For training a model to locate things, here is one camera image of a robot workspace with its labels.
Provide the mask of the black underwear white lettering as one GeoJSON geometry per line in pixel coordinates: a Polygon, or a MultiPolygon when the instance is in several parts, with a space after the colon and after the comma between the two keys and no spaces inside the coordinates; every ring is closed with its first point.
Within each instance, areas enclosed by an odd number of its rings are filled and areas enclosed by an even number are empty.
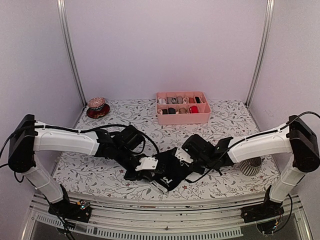
{"type": "Polygon", "coordinates": [[[163,173],[155,173],[148,170],[143,175],[143,178],[149,181],[151,187],[161,194],[166,194],[174,190],[193,172],[191,164],[179,161],[175,157],[176,150],[177,147],[152,156],[165,165],[165,171],[163,173]]]}

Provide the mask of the black underwear beige waistband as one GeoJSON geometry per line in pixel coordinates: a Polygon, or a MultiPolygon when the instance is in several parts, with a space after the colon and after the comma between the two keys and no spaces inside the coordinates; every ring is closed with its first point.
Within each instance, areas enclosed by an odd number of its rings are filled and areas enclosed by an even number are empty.
{"type": "Polygon", "coordinates": [[[196,101],[197,104],[202,104],[203,103],[202,99],[200,97],[198,97],[198,96],[195,97],[195,101],[196,101]]]}

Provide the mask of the pink divided storage box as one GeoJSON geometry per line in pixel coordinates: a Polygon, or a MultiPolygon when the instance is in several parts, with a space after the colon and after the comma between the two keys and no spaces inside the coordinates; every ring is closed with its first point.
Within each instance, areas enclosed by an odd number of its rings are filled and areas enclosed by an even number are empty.
{"type": "Polygon", "coordinates": [[[203,124],[212,112],[201,91],[158,92],[155,100],[160,125],[203,124]],[[200,97],[202,103],[197,103],[195,97],[200,97]]]}

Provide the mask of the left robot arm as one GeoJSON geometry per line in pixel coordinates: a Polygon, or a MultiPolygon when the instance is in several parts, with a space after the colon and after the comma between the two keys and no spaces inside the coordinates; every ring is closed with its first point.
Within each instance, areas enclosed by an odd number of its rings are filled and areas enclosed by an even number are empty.
{"type": "Polygon", "coordinates": [[[148,140],[143,132],[132,125],[122,126],[122,131],[109,133],[105,126],[92,129],[72,129],[47,125],[27,114],[5,141],[9,144],[8,167],[22,174],[39,190],[63,216],[74,213],[74,205],[67,200],[60,186],[39,162],[36,152],[57,151],[80,153],[97,158],[115,160],[134,178],[150,177],[158,160],[135,152],[148,140]]]}

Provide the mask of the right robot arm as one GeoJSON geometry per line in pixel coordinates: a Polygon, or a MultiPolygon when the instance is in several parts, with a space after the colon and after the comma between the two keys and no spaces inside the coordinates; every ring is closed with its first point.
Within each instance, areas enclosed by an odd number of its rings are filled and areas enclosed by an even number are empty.
{"type": "Polygon", "coordinates": [[[269,188],[267,200],[258,208],[262,218],[269,218],[303,177],[320,166],[317,136],[300,115],[291,115],[287,122],[267,131],[222,138],[216,145],[194,134],[175,156],[194,168],[219,171],[221,167],[245,160],[282,153],[290,154],[289,161],[278,180],[269,188]]]}

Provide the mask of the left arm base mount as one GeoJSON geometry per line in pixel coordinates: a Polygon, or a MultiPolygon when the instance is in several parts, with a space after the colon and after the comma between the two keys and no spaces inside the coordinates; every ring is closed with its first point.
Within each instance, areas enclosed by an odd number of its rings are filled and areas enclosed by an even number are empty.
{"type": "Polygon", "coordinates": [[[88,223],[91,217],[92,208],[88,201],[79,200],[72,203],[68,196],[63,196],[62,200],[56,203],[49,202],[48,212],[57,217],[61,217],[62,219],[88,223]]]}

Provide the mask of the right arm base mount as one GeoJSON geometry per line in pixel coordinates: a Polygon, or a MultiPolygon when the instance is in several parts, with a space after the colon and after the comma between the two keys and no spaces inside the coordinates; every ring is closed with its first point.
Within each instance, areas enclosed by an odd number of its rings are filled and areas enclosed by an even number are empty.
{"type": "Polygon", "coordinates": [[[278,203],[265,198],[260,204],[241,208],[240,216],[245,223],[250,223],[280,216],[283,213],[284,209],[281,202],[278,203]]]}

